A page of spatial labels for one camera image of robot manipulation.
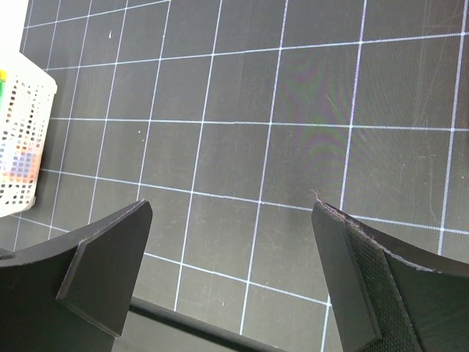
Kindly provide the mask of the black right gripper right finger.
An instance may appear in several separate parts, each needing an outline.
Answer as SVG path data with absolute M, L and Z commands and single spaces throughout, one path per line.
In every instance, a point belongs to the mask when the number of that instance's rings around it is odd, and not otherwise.
M 328 203 L 311 223 L 344 351 L 467 351 L 468 264 Z

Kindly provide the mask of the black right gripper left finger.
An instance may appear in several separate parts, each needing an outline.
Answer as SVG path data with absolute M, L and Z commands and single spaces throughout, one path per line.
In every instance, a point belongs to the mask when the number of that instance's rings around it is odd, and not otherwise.
M 1 250 L 2 351 L 111 351 L 152 222 L 140 200 L 77 230 Z

